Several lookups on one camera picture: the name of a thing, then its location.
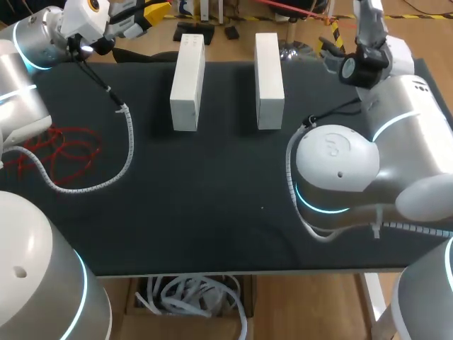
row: black cable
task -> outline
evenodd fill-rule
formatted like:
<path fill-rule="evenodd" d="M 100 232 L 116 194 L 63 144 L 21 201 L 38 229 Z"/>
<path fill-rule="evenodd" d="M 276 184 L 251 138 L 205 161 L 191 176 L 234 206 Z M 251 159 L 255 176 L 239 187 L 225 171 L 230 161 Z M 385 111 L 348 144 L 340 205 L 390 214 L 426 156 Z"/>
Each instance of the black cable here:
<path fill-rule="evenodd" d="M 97 83 L 97 85 L 102 87 L 103 90 L 105 90 L 108 93 L 108 95 L 116 105 L 118 106 L 124 105 L 125 102 L 122 101 L 120 97 L 117 96 L 117 94 L 112 90 L 112 88 L 109 85 L 107 85 L 96 72 L 94 72 L 94 70 L 88 65 L 86 60 L 84 59 L 82 60 L 83 65 L 86 67 L 86 69 L 84 69 L 81 62 L 74 59 L 74 53 L 71 53 L 71 59 L 72 62 L 74 62 L 84 74 L 90 77 L 91 80 Z"/>
<path fill-rule="evenodd" d="M 403 2 L 405 2 L 406 4 L 408 4 L 410 7 L 412 7 L 413 9 L 415 9 L 416 11 L 422 13 L 422 14 L 426 14 L 427 16 L 445 16 L 447 14 L 452 14 L 453 12 L 445 12 L 445 13 L 428 13 L 428 12 L 424 12 L 424 11 L 421 11 L 420 9 L 418 9 L 417 7 L 415 7 L 413 4 L 411 4 L 408 0 L 403 0 Z"/>
<path fill-rule="evenodd" d="M 353 100 L 343 103 L 340 106 L 333 108 L 332 110 L 329 110 L 321 115 L 310 115 L 304 119 L 302 124 L 309 127 L 309 126 L 312 126 L 316 121 L 318 121 L 320 119 L 324 119 L 330 115 L 358 115 L 358 114 L 360 114 L 361 110 L 356 110 L 356 111 L 351 111 L 351 112 L 338 111 L 341 108 L 344 108 L 346 106 L 356 104 L 356 103 L 360 103 L 360 98 L 354 98 Z"/>

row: white rectangular block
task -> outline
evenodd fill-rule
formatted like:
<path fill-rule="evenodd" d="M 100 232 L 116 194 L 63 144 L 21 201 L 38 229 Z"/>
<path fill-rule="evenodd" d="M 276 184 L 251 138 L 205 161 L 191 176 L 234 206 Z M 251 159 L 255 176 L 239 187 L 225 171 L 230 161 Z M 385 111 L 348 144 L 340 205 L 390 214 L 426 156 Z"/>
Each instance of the white rectangular block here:
<path fill-rule="evenodd" d="M 210 0 L 200 0 L 201 21 L 210 20 Z"/>
<path fill-rule="evenodd" d="M 174 130 L 197 130 L 204 76 L 203 34 L 183 34 L 170 95 Z"/>
<path fill-rule="evenodd" d="M 255 86 L 258 129 L 280 129 L 285 107 L 285 93 L 277 33 L 256 33 Z"/>
<path fill-rule="evenodd" d="M 224 0 L 219 0 L 219 23 L 224 23 Z"/>

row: white cable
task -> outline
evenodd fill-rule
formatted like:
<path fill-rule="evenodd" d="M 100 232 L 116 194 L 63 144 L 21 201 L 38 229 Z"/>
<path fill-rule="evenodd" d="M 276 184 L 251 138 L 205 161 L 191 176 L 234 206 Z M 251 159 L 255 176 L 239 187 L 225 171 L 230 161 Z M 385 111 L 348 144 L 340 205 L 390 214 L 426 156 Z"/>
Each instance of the white cable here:
<path fill-rule="evenodd" d="M 211 317 L 213 314 L 212 310 L 203 310 L 194 305 L 191 305 L 190 302 L 185 298 L 187 297 L 187 295 L 191 295 L 192 299 L 189 300 L 192 300 L 193 302 L 193 300 L 196 299 L 198 301 L 203 294 L 211 292 L 213 289 L 219 293 L 219 296 L 226 293 L 233 297 L 234 305 L 237 305 L 242 326 L 239 340 L 245 340 L 247 335 L 247 317 L 240 298 L 241 287 L 235 277 L 228 277 L 232 278 L 235 282 L 238 293 L 234 292 L 231 288 L 227 287 L 223 283 L 217 282 L 205 276 L 181 275 L 177 278 L 174 278 L 170 283 L 165 285 L 160 294 L 161 303 L 165 310 L 156 308 L 156 305 L 154 304 L 153 293 L 159 290 L 159 288 L 156 289 L 156 286 L 153 287 L 152 277 L 148 278 L 148 301 L 146 301 L 138 292 L 135 293 L 135 296 L 143 304 L 143 306 L 151 310 L 156 315 L 200 315 L 203 317 Z M 159 284 L 159 286 L 161 285 L 161 279 L 161 276 L 158 276 L 156 279 L 156 284 Z M 181 284 L 183 284 L 185 288 L 181 296 L 178 296 L 178 293 L 173 296 L 168 296 L 170 290 L 174 290 L 172 288 L 175 286 L 177 286 L 176 289 L 179 291 Z M 194 287 L 198 287 L 197 292 L 194 292 Z"/>
<path fill-rule="evenodd" d="M 132 117 L 129 112 L 129 108 L 127 107 L 126 104 L 121 105 L 121 110 L 116 111 L 117 113 L 124 113 L 126 117 L 126 123 L 127 123 L 127 133 L 128 133 L 128 138 L 129 138 L 129 150 L 127 152 L 127 158 L 125 165 L 122 167 L 120 172 L 115 176 L 109 179 L 108 181 L 98 184 L 96 186 L 91 186 L 89 188 L 82 188 L 82 189 L 65 189 L 61 188 L 55 183 L 52 182 L 50 179 L 49 175 L 47 175 L 47 172 L 42 165 L 41 161 L 30 151 L 27 150 L 25 147 L 19 147 L 19 146 L 13 146 L 13 147 L 8 147 L 4 150 L 4 154 L 10 151 L 19 151 L 22 152 L 23 154 L 27 155 L 33 163 L 35 163 L 36 167 L 38 168 L 38 171 L 40 172 L 42 178 L 44 179 L 45 183 L 52 188 L 53 190 L 59 192 L 59 193 L 89 193 L 91 191 L 99 190 L 102 188 L 105 188 L 109 186 L 110 184 L 115 183 L 118 179 L 124 176 L 126 171 L 129 169 L 130 164 L 132 162 L 132 158 L 134 156 L 134 128 L 132 126 Z"/>
<path fill-rule="evenodd" d="M 453 232 L 450 232 L 448 230 L 421 227 L 420 225 L 412 225 L 410 223 L 384 222 L 384 223 L 382 223 L 382 225 L 384 227 L 405 230 L 407 232 L 417 232 L 419 234 L 444 237 L 446 239 L 450 239 L 453 237 Z"/>
<path fill-rule="evenodd" d="M 292 204 L 294 206 L 294 209 L 296 210 L 297 216 L 299 216 L 300 221 L 302 222 L 302 225 L 305 227 L 307 232 L 312 236 L 316 241 L 320 242 L 331 242 L 334 239 L 337 238 L 338 235 L 340 235 L 344 230 L 337 230 L 335 232 L 330 233 L 328 236 L 321 236 L 320 234 L 316 233 L 314 231 L 314 227 L 311 226 L 304 218 L 302 215 L 300 215 L 299 208 L 297 207 L 297 198 L 296 198 L 296 193 L 294 192 L 294 184 L 292 183 L 292 175 L 291 175 L 291 151 L 292 147 L 294 146 L 294 143 L 296 142 L 296 139 L 303 135 L 306 131 L 306 128 L 304 126 L 301 126 L 291 137 L 291 139 L 288 142 L 287 148 L 286 148 L 286 178 L 288 182 L 288 189 L 289 189 L 289 194 L 291 195 L 291 200 Z"/>

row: black table mat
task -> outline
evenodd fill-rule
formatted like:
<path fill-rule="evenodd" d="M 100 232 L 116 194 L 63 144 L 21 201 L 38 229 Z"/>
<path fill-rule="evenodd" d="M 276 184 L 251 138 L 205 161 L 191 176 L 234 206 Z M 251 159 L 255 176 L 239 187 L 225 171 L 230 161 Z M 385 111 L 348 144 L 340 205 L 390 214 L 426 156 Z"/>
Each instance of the black table mat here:
<path fill-rule="evenodd" d="M 285 115 L 282 129 L 272 132 L 256 130 L 253 63 L 207 64 L 195 133 L 171 128 L 175 64 L 94 68 L 132 113 L 135 155 L 128 173 L 95 193 L 62 195 L 35 171 L 19 180 L 3 170 L 0 189 L 36 204 L 96 275 L 402 268 L 443 241 L 392 229 L 375 240 L 363 228 L 321 244 L 300 225 L 287 192 L 287 142 L 308 115 L 356 97 L 321 63 L 282 65 Z M 451 124 L 425 63 L 418 60 L 416 69 Z M 92 170 L 70 186 L 116 175 L 127 154 L 127 129 L 105 92 L 70 64 L 39 75 L 36 84 L 58 126 L 91 128 L 103 139 Z M 362 116 L 323 123 L 367 135 Z"/>

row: red cable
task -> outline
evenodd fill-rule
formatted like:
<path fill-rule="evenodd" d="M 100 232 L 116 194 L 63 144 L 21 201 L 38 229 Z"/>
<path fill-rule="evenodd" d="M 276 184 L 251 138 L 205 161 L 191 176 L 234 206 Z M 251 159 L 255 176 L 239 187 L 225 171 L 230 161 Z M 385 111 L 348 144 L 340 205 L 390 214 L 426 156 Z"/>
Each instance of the red cable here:
<path fill-rule="evenodd" d="M 325 16 L 323 14 L 317 14 L 317 13 L 314 13 L 314 12 L 305 11 L 304 9 L 300 9 L 300 8 L 289 6 L 289 5 L 285 5 L 285 4 L 281 4 L 279 2 L 274 2 L 274 1 L 271 1 L 271 0 L 255 0 L 255 1 L 262 2 L 263 4 L 267 4 L 267 5 L 270 5 L 270 6 L 280 7 L 282 9 L 288 9 L 290 11 L 303 13 L 303 14 L 306 14 L 308 16 L 313 16 L 315 18 L 328 21 L 330 23 L 336 21 L 335 19 L 329 18 L 328 16 Z M 345 27 L 349 27 L 349 28 L 356 28 L 357 27 L 356 25 L 349 24 L 349 23 L 344 23 L 344 22 L 342 22 L 341 25 L 345 26 Z"/>
<path fill-rule="evenodd" d="M 63 132 L 77 132 L 77 133 L 89 134 L 92 137 L 94 137 L 94 139 L 96 140 L 97 147 L 93 148 L 93 146 L 90 143 L 84 142 L 84 141 L 79 141 L 79 140 L 66 142 L 66 138 L 65 138 Z M 68 183 L 68 182 L 72 181 L 73 179 L 83 175 L 92 166 L 95 156 L 99 152 L 101 152 L 100 137 L 94 131 L 86 129 L 84 127 L 57 128 L 54 125 L 52 125 L 47 130 L 46 133 L 47 133 L 47 137 L 48 137 L 48 139 L 46 141 L 41 142 L 41 136 L 38 136 L 35 144 L 33 144 L 33 140 L 30 139 L 24 143 L 24 147 L 33 153 L 36 153 L 39 149 L 42 149 L 43 147 L 52 146 L 52 147 L 56 148 L 56 150 L 53 151 L 53 153 L 40 159 L 41 163 L 43 163 L 43 164 L 50 161 L 50 178 L 56 185 Z M 87 149 L 89 154 L 87 154 L 85 156 L 79 156 L 79 155 L 70 154 L 70 153 L 64 151 L 67 147 L 74 147 L 74 146 L 79 146 L 79 147 L 82 147 L 83 149 Z M 76 171 L 74 174 L 65 176 L 63 178 L 55 179 L 55 167 L 56 167 L 56 159 L 57 159 L 58 155 L 61 155 L 64 158 L 70 159 L 73 161 L 86 162 L 86 164 L 82 169 Z M 17 164 L 18 177 L 20 178 L 22 176 L 22 173 L 24 170 L 32 169 L 35 167 L 34 163 L 25 164 L 26 160 L 27 160 L 27 156 L 22 154 L 19 156 L 19 158 L 6 162 L 4 164 L 4 166 L 7 167 L 7 166 Z"/>

